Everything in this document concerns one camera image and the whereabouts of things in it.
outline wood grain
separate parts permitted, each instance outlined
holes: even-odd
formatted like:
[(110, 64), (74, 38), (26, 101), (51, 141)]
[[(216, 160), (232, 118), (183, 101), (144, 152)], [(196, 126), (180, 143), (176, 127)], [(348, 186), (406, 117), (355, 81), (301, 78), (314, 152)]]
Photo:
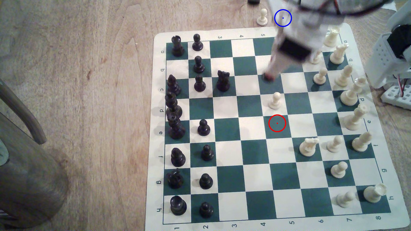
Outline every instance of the wood grain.
[[(261, 8), (266, 1), (3, 1), (0, 78), (39, 120), (43, 148), (70, 180), (67, 202), (38, 230), (143, 230), (154, 36), (256, 27)], [(346, 20), (363, 64), (392, 14)], [(411, 112), (381, 103), (381, 93), (374, 102), (411, 211)], [(28, 133), (4, 104), (0, 112)]]

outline vinyl chess mat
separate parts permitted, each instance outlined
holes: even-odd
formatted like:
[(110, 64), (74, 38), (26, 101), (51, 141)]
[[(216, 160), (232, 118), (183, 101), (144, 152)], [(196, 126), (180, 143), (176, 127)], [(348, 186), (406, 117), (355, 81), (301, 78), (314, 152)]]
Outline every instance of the vinyl chess mat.
[[(193, 35), (200, 34), (204, 48), (192, 49)], [(183, 56), (171, 53), (171, 38), (179, 35), (185, 49)], [(151, 101), (150, 150), (148, 164), (145, 229), (165, 230), (371, 230), (404, 227), (409, 224), (403, 195), (393, 167), (370, 88), (358, 94), (354, 106), (341, 103), (339, 96), (350, 89), (355, 78), (365, 76), (356, 42), (348, 24), (341, 26), (337, 45), (349, 44), (344, 62), (329, 61), (335, 48), (323, 47), (321, 61), (292, 66), (274, 82), (262, 79), (270, 61), (274, 28), (244, 28), (212, 31), (184, 31), (158, 34), (154, 39)], [(206, 83), (203, 92), (194, 90), (194, 57), (202, 57)], [(346, 88), (334, 84), (342, 69), (353, 65)], [(326, 67), (327, 81), (313, 82), (313, 76)], [(230, 73), (227, 92), (216, 88), (217, 71)], [(168, 135), (165, 115), (167, 78), (177, 78), (182, 91), (177, 96), (183, 114), (185, 135), (173, 140)], [(275, 92), (281, 93), (282, 106), (268, 107)], [(359, 102), (369, 113), (361, 128), (350, 131), (341, 123), (353, 114)], [(199, 121), (206, 119), (211, 128), (207, 136), (197, 134)], [(356, 152), (351, 142), (371, 131), (372, 143), (364, 152)], [(326, 149), (326, 142), (336, 135), (345, 145), (337, 153)], [(300, 154), (305, 138), (318, 137), (313, 156)], [(215, 153), (211, 161), (200, 157), (208, 144)], [(171, 189), (167, 173), (171, 150), (179, 148), (186, 157), (180, 167), (184, 184)], [(345, 161), (346, 175), (337, 179), (330, 168)], [(199, 178), (208, 173), (213, 186), (203, 190)], [(388, 192), (378, 203), (364, 199), (363, 190), (383, 182)], [(350, 207), (335, 202), (340, 193), (356, 193)], [(175, 216), (170, 210), (171, 197), (179, 195), (187, 211)], [(214, 215), (204, 219), (199, 214), (202, 202), (210, 203)]]

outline red circle marker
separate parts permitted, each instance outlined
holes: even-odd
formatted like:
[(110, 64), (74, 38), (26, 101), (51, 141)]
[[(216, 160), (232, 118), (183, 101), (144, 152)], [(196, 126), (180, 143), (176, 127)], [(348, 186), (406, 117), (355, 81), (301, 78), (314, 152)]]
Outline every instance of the red circle marker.
[[(284, 119), (284, 127), (283, 127), (283, 129), (281, 129), (281, 130), (279, 130), (279, 131), (275, 131), (275, 130), (273, 130), (273, 129), (271, 128), (271, 126), (270, 126), (270, 120), (271, 120), (271, 118), (273, 118), (274, 116), (281, 116), (281, 117)], [(271, 131), (273, 131), (273, 132), (281, 132), (282, 130), (284, 130), (284, 128), (285, 128), (286, 125), (287, 125), (287, 121), (285, 121), (285, 118), (284, 118), (284, 116), (282, 116), (282, 115), (273, 115), (273, 116), (271, 116), (270, 119), (268, 120), (268, 126), (269, 126), (269, 128), (271, 129)]]

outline white pawn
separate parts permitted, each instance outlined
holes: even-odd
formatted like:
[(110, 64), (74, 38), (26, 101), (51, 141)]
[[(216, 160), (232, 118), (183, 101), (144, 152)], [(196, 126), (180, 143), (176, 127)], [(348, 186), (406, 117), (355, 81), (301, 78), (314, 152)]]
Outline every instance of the white pawn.
[(338, 86), (342, 88), (346, 87), (348, 85), (348, 78), (351, 76), (352, 72), (353, 72), (353, 65), (348, 64), (342, 70), (341, 75), (334, 80), (335, 84), (337, 84)]
[(353, 192), (347, 192), (346, 194), (338, 194), (336, 202), (341, 208), (347, 208), (355, 198), (356, 195)]
[(331, 175), (335, 178), (343, 178), (345, 176), (345, 170), (348, 168), (347, 163), (341, 161), (340, 163), (331, 167)]
[(371, 143), (371, 139), (371, 132), (364, 132), (353, 140), (352, 146), (357, 152), (364, 152), (365, 150), (367, 150), (368, 145)]
[(348, 48), (348, 43), (338, 45), (335, 51), (330, 55), (330, 61), (334, 64), (341, 64), (344, 61), (344, 53)]
[(323, 85), (326, 82), (327, 68), (322, 67), (318, 74), (314, 75), (314, 82), (318, 85)]
[(268, 19), (266, 18), (267, 9), (261, 9), (260, 14), (261, 16), (257, 18), (257, 24), (261, 26), (267, 25), (268, 23)]
[(364, 198), (370, 203), (377, 203), (382, 196), (387, 194), (387, 186), (383, 183), (376, 184), (375, 186), (368, 186), (364, 190)]
[(342, 136), (336, 136), (333, 140), (327, 142), (327, 150), (330, 152), (338, 152), (340, 148), (340, 144), (344, 142), (344, 138)]
[(280, 108), (281, 106), (280, 99), (281, 99), (281, 94), (279, 92), (275, 92), (272, 95), (272, 100), (268, 103), (268, 106), (273, 110)]

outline blue circle marker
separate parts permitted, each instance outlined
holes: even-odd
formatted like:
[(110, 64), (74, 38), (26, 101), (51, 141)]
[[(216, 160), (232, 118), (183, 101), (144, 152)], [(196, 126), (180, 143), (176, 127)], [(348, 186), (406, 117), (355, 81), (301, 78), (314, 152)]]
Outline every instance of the blue circle marker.
[[(275, 20), (275, 16), (278, 14), (278, 12), (280, 12), (280, 11), (282, 11), (282, 10), (287, 11), (287, 12), (290, 14), (291, 19), (290, 19), (290, 22), (289, 22), (287, 25), (280, 25), (280, 24), (278, 24), (277, 21)], [(281, 27), (286, 27), (286, 26), (288, 26), (288, 25), (291, 23), (292, 20), (293, 20), (293, 16), (291, 15), (290, 11), (288, 11), (288, 10), (286, 10), (286, 9), (281, 9), (281, 10), (277, 11), (277, 12), (275, 13), (275, 15), (274, 15), (274, 22), (275, 22), (275, 24), (277, 24), (278, 26), (281, 26)]]

